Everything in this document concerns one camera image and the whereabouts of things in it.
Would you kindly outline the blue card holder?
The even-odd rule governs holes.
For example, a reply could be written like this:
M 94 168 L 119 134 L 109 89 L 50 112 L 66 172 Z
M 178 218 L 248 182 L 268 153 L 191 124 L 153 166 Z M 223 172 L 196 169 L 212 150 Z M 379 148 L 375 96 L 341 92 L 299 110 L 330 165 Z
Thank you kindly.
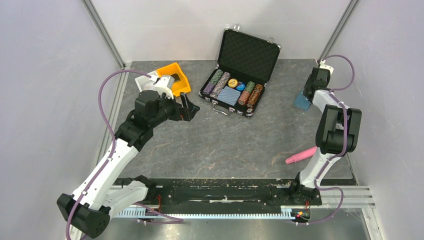
M 299 109 L 302 109 L 304 111 L 307 111 L 310 108 L 311 103 L 308 100 L 308 98 L 303 94 L 303 90 L 301 90 L 297 94 L 297 96 L 296 96 L 296 98 L 295 98 L 295 100 L 293 102 L 293 105 L 295 107 L 299 108 Z

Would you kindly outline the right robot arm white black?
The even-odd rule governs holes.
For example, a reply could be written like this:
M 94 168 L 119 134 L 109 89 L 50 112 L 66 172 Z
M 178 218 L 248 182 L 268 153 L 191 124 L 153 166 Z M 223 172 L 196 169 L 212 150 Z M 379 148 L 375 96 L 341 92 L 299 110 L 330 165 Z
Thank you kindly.
M 318 202 L 324 176 L 358 144 L 362 112 L 346 106 L 328 87 L 332 73 L 331 66 L 314 67 L 303 88 L 302 95 L 320 110 L 321 119 L 315 135 L 317 149 L 289 187 L 289 199 L 295 204 Z

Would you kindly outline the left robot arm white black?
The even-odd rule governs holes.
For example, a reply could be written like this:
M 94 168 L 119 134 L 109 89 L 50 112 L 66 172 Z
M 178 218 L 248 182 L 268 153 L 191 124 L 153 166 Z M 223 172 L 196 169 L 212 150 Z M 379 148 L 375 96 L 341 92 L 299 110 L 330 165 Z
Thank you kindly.
M 95 169 L 72 194 L 61 194 L 56 204 L 66 221 L 67 239 L 70 227 L 84 235 L 82 239 L 99 237 L 110 220 L 130 205 L 143 201 L 153 203 L 157 190 L 145 177 L 133 180 L 128 186 L 109 194 L 125 166 L 153 137 L 154 128 L 167 120 L 191 121 L 200 107 L 183 92 L 181 103 L 156 90 L 139 93 L 134 109 L 113 135 L 113 141 Z

